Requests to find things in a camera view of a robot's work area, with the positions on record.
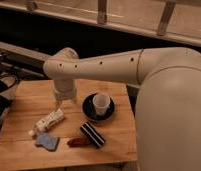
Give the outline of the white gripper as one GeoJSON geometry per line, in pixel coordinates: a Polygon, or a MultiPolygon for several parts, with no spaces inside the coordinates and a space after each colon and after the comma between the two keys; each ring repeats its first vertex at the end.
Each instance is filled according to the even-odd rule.
{"type": "Polygon", "coordinates": [[[70,100],[76,97],[76,87],[73,79],[54,80],[54,95],[57,101],[57,110],[63,100],[70,100]]]}

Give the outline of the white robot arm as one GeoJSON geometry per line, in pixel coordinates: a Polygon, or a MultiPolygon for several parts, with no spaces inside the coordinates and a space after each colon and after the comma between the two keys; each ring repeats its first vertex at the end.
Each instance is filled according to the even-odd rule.
{"type": "Polygon", "coordinates": [[[137,87],[138,171],[201,171],[200,52],[151,48],[81,59],[64,48],[44,62],[43,71],[59,101],[74,96],[76,79],[137,87]]]}

